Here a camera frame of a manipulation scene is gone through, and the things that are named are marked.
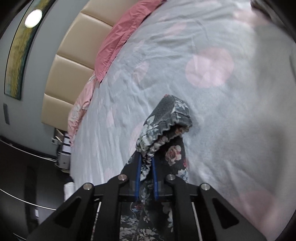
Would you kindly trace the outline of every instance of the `dark floral garment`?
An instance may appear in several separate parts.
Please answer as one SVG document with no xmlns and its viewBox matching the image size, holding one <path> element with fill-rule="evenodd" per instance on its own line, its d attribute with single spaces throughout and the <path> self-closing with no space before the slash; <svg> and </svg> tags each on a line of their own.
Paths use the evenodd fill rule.
<svg viewBox="0 0 296 241">
<path fill-rule="evenodd" d="M 151 159 L 170 166 L 171 173 L 188 181 L 184 144 L 181 135 L 192 122 L 187 105 L 175 96 L 166 95 L 144 123 L 136 150 L 142 155 L 140 200 L 123 203 L 121 241 L 174 240 L 170 203 L 154 201 Z M 132 155 L 129 163 L 134 161 Z"/>
</svg>

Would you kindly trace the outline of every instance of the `framed artwork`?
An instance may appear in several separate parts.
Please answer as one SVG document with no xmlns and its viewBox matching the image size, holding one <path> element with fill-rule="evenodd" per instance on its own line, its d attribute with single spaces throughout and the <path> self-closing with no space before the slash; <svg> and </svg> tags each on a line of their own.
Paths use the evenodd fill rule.
<svg viewBox="0 0 296 241">
<path fill-rule="evenodd" d="M 37 29 L 55 0 L 33 0 L 13 38 L 5 72 L 4 93 L 20 100 L 27 56 Z"/>
</svg>

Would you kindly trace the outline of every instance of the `dark floor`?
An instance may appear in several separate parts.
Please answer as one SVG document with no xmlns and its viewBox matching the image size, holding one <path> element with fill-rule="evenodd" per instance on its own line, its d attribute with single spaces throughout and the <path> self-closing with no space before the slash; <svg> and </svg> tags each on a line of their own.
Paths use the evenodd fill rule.
<svg viewBox="0 0 296 241">
<path fill-rule="evenodd" d="M 0 218 L 26 239 L 63 203 L 68 177 L 54 161 L 0 141 Z"/>
</svg>

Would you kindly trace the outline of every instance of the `beige leather headboard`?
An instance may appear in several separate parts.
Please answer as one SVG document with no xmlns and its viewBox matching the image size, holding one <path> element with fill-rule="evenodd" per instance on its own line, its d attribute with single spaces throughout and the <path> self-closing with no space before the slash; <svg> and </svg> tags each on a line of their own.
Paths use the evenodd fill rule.
<svg viewBox="0 0 296 241">
<path fill-rule="evenodd" d="M 100 45 L 122 14 L 138 0 L 90 0 L 62 40 L 50 69 L 41 121 L 67 130 L 68 114 L 94 71 Z"/>
</svg>

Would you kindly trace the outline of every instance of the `triangular cutout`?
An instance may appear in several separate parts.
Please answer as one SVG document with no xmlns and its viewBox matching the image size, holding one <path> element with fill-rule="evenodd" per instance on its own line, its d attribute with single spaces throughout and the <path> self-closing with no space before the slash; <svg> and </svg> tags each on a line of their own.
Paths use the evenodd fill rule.
<svg viewBox="0 0 296 241">
<path fill-rule="evenodd" d="M 62 227 L 69 228 L 73 222 L 76 211 L 81 202 L 81 198 L 76 198 L 67 209 L 63 210 L 55 219 L 54 222 Z"/>
<path fill-rule="evenodd" d="M 212 201 L 222 228 L 228 229 L 239 223 L 239 220 L 217 198 L 213 198 Z"/>
</svg>

